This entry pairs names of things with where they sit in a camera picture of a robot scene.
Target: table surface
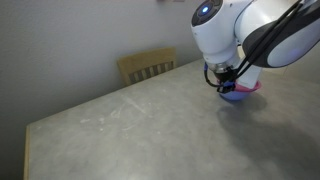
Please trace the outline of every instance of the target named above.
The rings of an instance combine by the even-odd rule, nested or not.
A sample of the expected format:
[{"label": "table surface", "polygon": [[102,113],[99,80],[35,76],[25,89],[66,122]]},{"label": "table surface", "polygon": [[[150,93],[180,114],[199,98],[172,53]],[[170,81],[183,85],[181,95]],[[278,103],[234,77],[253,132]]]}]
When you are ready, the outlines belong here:
[{"label": "table surface", "polygon": [[319,180],[320,85],[223,100],[201,60],[28,126],[30,180]]}]

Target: gray table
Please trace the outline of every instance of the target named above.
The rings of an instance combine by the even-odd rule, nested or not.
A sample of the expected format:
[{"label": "gray table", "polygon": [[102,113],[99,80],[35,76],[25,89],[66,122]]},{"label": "gray table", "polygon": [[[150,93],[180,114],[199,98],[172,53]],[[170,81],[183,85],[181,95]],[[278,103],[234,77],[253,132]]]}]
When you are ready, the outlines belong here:
[{"label": "gray table", "polygon": [[320,85],[264,73],[227,102],[202,65],[30,124],[26,179],[320,179]]}]

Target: table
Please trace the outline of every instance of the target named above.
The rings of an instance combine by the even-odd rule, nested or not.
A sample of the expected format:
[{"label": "table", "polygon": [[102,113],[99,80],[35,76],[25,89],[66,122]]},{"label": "table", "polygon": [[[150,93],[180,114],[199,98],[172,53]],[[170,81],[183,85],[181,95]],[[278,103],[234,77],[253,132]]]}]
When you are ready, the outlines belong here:
[{"label": "table", "polygon": [[318,180],[320,85],[223,100],[195,61],[28,125],[30,180]]}]

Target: wooden chair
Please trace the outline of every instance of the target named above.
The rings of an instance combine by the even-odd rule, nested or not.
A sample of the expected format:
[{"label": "wooden chair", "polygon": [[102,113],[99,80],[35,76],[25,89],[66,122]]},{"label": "wooden chair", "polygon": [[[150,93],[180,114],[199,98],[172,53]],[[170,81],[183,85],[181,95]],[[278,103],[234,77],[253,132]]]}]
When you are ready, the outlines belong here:
[{"label": "wooden chair", "polygon": [[118,67],[129,86],[176,68],[176,49],[168,47],[122,57]]}]

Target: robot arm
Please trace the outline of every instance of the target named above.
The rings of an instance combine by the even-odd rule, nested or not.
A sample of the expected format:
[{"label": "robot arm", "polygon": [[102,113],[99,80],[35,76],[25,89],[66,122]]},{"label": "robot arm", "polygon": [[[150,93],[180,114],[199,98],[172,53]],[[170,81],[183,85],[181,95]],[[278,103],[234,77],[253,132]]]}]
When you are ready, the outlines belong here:
[{"label": "robot arm", "polygon": [[[261,68],[287,66],[320,39],[320,1],[207,0],[192,18],[192,32],[204,60],[227,93],[225,82],[252,89]],[[242,44],[241,62],[237,45]]]}]

